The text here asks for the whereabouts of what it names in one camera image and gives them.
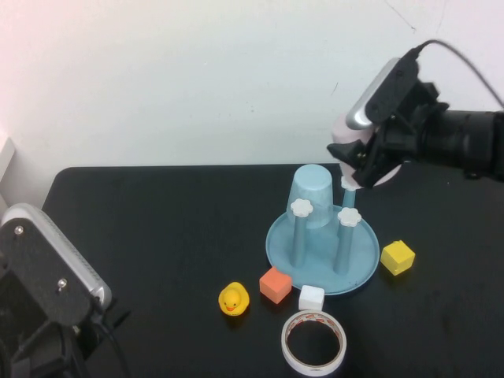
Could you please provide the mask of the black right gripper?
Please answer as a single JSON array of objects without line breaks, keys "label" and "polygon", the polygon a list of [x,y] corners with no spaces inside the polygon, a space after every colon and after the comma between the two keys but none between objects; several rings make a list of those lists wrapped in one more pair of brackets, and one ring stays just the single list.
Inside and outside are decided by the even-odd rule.
[{"label": "black right gripper", "polygon": [[369,119],[376,127],[369,145],[356,140],[331,143],[327,150],[347,165],[365,164],[352,177],[359,186],[370,189],[405,160],[420,154],[421,134],[428,118],[447,109],[437,101],[438,96],[433,83],[385,80],[369,100]]}]

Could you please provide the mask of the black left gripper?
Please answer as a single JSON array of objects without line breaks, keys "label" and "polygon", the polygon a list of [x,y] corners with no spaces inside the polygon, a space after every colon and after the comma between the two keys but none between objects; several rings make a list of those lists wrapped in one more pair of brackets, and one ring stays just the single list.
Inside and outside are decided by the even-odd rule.
[{"label": "black left gripper", "polygon": [[51,324],[23,340],[15,328],[1,328],[2,377],[88,377],[71,328]]}]

